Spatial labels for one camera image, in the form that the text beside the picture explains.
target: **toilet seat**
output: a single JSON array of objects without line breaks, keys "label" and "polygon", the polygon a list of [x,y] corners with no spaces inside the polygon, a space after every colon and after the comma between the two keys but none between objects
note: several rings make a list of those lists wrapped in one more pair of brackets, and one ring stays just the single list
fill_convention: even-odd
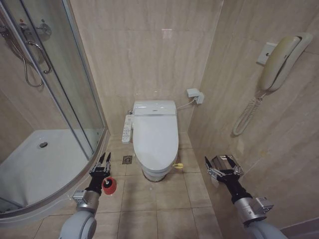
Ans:
[{"label": "toilet seat", "polygon": [[176,115],[134,117],[133,146],[142,167],[150,172],[166,171],[178,150]]}]

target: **floor tile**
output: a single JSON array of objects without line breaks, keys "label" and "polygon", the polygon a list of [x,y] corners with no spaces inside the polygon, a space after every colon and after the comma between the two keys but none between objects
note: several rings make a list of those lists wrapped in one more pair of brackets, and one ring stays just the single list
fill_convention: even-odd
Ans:
[{"label": "floor tile", "polygon": [[192,208],[211,207],[210,198],[201,173],[184,173]]},{"label": "floor tile", "polygon": [[154,183],[143,175],[125,176],[122,212],[156,210]]},{"label": "floor tile", "polygon": [[126,175],[143,175],[143,171],[135,154],[133,154],[132,163],[126,167]]},{"label": "floor tile", "polygon": [[55,211],[54,215],[72,215],[76,212],[76,202],[73,199],[69,199],[65,202],[65,206],[57,211]]},{"label": "floor tile", "polygon": [[132,143],[122,143],[122,135],[111,135],[107,146],[108,151],[132,150]]},{"label": "floor tile", "polygon": [[23,227],[0,228],[1,239],[33,239],[38,231],[42,220]]},{"label": "floor tile", "polygon": [[102,192],[99,198],[98,213],[120,212],[125,176],[114,176],[116,180],[116,191],[112,195],[106,195]]},{"label": "floor tile", "polygon": [[217,218],[212,207],[193,208],[199,239],[222,239]]},{"label": "floor tile", "polygon": [[124,176],[126,164],[123,163],[123,156],[132,155],[133,150],[111,151],[111,176]]},{"label": "floor tile", "polygon": [[190,208],[158,211],[159,239],[196,239],[197,232]]},{"label": "floor tile", "polygon": [[156,238],[158,238],[156,211],[121,213],[118,239]]},{"label": "floor tile", "polygon": [[166,175],[155,183],[157,209],[189,208],[184,176],[178,173]]},{"label": "floor tile", "polygon": [[180,162],[184,165],[184,173],[200,173],[197,159],[193,149],[181,149],[178,151]]},{"label": "floor tile", "polygon": [[43,220],[34,239],[57,239],[61,228],[70,215],[49,216]]},{"label": "floor tile", "polygon": [[97,222],[93,239],[117,239],[120,213],[97,213]]},{"label": "floor tile", "polygon": [[188,133],[178,134],[178,148],[192,148]]}]

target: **shower drain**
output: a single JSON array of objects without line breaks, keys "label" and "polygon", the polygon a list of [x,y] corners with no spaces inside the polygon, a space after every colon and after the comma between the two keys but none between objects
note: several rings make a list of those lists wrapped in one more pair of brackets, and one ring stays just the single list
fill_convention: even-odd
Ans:
[{"label": "shower drain", "polygon": [[132,156],[131,155],[123,156],[122,164],[131,164],[131,163],[132,163]]},{"label": "shower drain", "polygon": [[48,146],[48,142],[42,142],[41,144],[39,144],[40,148],[44,148]]}]

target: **bidet control panel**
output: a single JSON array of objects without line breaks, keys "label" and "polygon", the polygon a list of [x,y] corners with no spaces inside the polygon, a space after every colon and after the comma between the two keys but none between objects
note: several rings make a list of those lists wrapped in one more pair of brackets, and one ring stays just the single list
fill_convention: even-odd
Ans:
[{"label": "bidet control panel", "polygon": [[132,133],[132,123],[133,123],[133,115],[126,115],[123,134],[122,134],[122,143],[129,143],[131,140],[131,133]]}]

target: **toilet bowl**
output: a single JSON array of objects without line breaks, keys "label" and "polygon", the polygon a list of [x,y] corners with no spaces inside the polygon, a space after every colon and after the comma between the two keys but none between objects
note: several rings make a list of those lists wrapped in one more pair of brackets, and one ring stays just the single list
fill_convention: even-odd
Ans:
[{"label": "toilet bowl", "polygon": [[172,169],[178,150],[174,101],[135,101],[133,147],[147,179],[158,182]]}]

